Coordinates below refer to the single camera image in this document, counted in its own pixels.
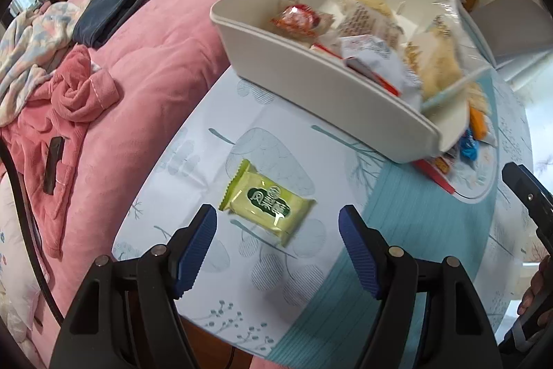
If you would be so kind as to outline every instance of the wooden floor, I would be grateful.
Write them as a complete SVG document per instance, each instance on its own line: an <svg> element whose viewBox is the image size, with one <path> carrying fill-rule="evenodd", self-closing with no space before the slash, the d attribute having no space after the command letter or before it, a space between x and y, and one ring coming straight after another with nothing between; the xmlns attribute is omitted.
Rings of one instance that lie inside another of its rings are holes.
<svg viewBox="0 0 553 369"><path fill-rule="evenodd" d="M196 327L186 319L182 320L182 325L201 369L225 369L232 346ZM251 361L250 354L236 349L230 369L248 369Z"/></svg>

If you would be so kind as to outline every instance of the floral pillow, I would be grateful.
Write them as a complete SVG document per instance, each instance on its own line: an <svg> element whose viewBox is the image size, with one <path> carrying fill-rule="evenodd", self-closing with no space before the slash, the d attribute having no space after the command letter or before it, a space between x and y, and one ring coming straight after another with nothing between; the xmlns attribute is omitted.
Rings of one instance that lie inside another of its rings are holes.
<svg viewBox="0 0 553 369"><path fill-rule="evenodd" d="M40 263L48 280L48 272L42 261ZM7 174L0 181L0 282L17 315L31 329L40 288L23 242L12 185Z"/></svg>

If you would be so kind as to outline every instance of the screw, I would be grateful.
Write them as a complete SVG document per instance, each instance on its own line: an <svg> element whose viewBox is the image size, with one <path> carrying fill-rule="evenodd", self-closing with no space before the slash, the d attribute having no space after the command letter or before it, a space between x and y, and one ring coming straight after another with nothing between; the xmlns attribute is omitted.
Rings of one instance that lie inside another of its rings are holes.
<svg viewBox="0 0 553 369"><path fill-rule="evenodd" d="M107 255L100 255L98 258L94 260L94 264L96 264L96 266L99 266L99 267L105 266L109 262L110 262L110 258Z"/></svg>
<svg viewBox="0 0 553 369"><path fill-rule="evenodd" d="M150 252L154 257L158 257L160 255L163 255L165 252L167 252L167 246L164 244L158 244L152 247Z"/></svg>
<svg viewBox="0 0 553 369"><path fill-rule="evenodd" d="M447 257L446 263L452 268L458 268L461 265L461 262L455 257Z"/></svg>
<svg viewBox="0 0 553 369"><path fill-rule="evenodd" d="M390 247L388 249L388 253L392 257L396 257L396 258L401 258L403 255L405 255L405 252L403 251L403 249L401 247L397 247L397 246Z"/></svg>

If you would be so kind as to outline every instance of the tablecloth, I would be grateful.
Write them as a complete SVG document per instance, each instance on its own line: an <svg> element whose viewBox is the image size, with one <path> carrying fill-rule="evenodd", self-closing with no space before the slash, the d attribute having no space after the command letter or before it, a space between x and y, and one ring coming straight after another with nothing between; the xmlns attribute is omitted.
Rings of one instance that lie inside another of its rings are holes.
<svg viewBox="0 0 553 369"><path fill-rule="evenodd" d="M177 132L115 239L118 259L140 256L186 226L202 203L218 206L243 158L316 200L292 241L218 212L218 228L179 313L244 351L301 369L353 367L378 310L361 289L337 229L353 204L391 245L416 258L457 256L499 326L522 263L526 210L499 181L510 161L531 167L524 107L495 74L480 83L499 146L459 163L450 195L411 165L397 165L336 127L229 69ZM414 357L424 296L404 355Z"/></svg>

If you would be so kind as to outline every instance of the blue package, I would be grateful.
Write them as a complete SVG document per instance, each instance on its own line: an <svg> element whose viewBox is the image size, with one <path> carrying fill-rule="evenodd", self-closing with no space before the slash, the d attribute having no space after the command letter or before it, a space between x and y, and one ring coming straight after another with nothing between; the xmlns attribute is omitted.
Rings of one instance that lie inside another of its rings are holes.
<svg viewBox="0 0 553 369"><path fill-rule="evenodd" d="M478 159L478 141L472 135L472 130L469 127L459 141L461 144L461 156L475 162Z"/></svg>

